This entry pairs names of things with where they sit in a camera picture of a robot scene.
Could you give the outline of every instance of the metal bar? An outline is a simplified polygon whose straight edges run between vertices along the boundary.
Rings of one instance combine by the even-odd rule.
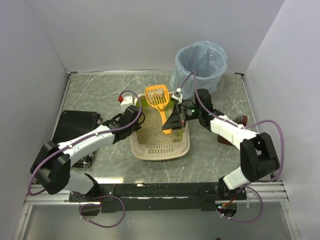
[[[54,134],[55,134],[55,131],[56,131],[56,128],[57,128],[57,125],[58,125],[58,122],[59,122],[59,118],[60,118],[61,112],[62,112],[64,104],[65,104],[65,100],[66,100],[66,97],[67,97],[69,85],[70,85],[70,76],[68,77],[68,80],[66,82],[66,86],[65,86],[65,89],[64,89],[64,92],[63,92],[63,97],[62,97],[62,100],[61,100],[61,105],[60,105],[58,114],[57,114],[57,116],[55,118],[55,123],[54,123],[53,131],[52,131],[52,134],[51,134],[51,139],[54,137]]]
[[[116,75],[116,74],[165,74],[173,73],[173,70],[121,70],[121,71],[92,71],[92,72],[68,72],[73,75]]]
[[[301,237],[300,237],[298,227],[297,227],[294,215],[292,213],[290,204],[288,202],[281,202],[281,206],[282,206],[286,224],[288,226],[288,229],[291,235],[291,239],[300,240]]]
[[[244,89],[244,93],[245,93],[245,96],[246,96],[246,100],[248,101],[248,104],[249,104],[249,108],[250,108],[250,112],[251,112],[251,115],[253,117],[253,121],[256,123],[256,118],[255,118],[255,114],[254,114],[254,111],[251,107],[251,103],[250,103],[250,100],[249,100],[249,96],[248,96],[248,93],[247,93],[247,90],[246,90],[246,86],[245,86],[245,82],[244,82],[244,79],[243,77],[241,77],[241,83],[242,83],[242,86],[243,86],[243,89]],[[256,128],[256,132],[259,134],[259,129],[258,129],[258,126],[255,126]]]
[[[250,185],[256,190],[264,202],[287,202],[288,196],[284,187],[284,184],[279,182],[268,183],[252,183]],[[33,185],[32,192],[37,192],[42,189],[41,185]],[[259,202],[258,197],[252,191],[247,191],[247,200],[235,200],[235,202]],[[27,196],[25,199],[25,205],[79,205],[78,202],[69,202],[70,192],[62,190],[55,195],[49,195],[46,191],[37,196]],[[137,197],[138,199],[149,199],[150,197]],[[228,201],[216,201],[216,203],[227,203]]]
[[[23,206],[18,225],[16,226],[15,233],[13,235],[13,240],[22,240],[24,238],[31,210],[32,205]]]

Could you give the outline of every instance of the marble surface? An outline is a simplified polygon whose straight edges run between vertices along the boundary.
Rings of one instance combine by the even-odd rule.
[[[170,87],[168,74],[81,74],[70,78],[64,110],[97,111],[103,120],[119,112],[118,94],[122,90],[143,93],[149,85]],[[229,118],[243,114],[248,124],[254,122],[241,77],[224,75],[212,94],[213,107]],[[189,122],[190,150],[180,158],[145,161],[131,153],[130,139],[103,147],[95,153],[90,168],[73,168],[89,173],[99,183],[191,183],[217,182],[240,166],[240,152],[234,146],[221,144],[217,135],[201,127],[197,120]]]

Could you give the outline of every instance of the blue plastic bag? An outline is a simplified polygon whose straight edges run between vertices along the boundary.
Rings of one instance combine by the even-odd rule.
[[[170,85],[174,90],[181,87],[182,82],[192,72],[196,73],[197,89],[208,89],[210,93],[217,91],[217,85],[226,72],[227,54],[221,46],[211,41],[198,41],[182,48],[175,56],[174,74]],[[193,77],[183,85],[183,99],[194,95]]]

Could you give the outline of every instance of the orange litter scoop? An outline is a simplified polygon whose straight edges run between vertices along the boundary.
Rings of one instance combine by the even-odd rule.
[[[166,85],[148,86],[144,90],[147,103],[157,109],[161,115],[162,125],[166,123],[165,107],[169,103],[169,91]],[[172,129],[162,130],[164,134],[171,134]]]

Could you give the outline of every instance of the white wall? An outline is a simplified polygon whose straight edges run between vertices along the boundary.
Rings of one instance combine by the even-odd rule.
[[[244,76],[257,120],[282,126],[281,179],[306,240],[320,238],[319,9],[318,0],[286,0]],[[278,138],[274,126],[260,129]]]
[[[0,1],[0,239],[12,239],[30,167],[50,139],[67,74],[25,0]]]
[[[173,69],[178,50],[220,44],[245,73],[284,0],[28,0],[68,72]]]

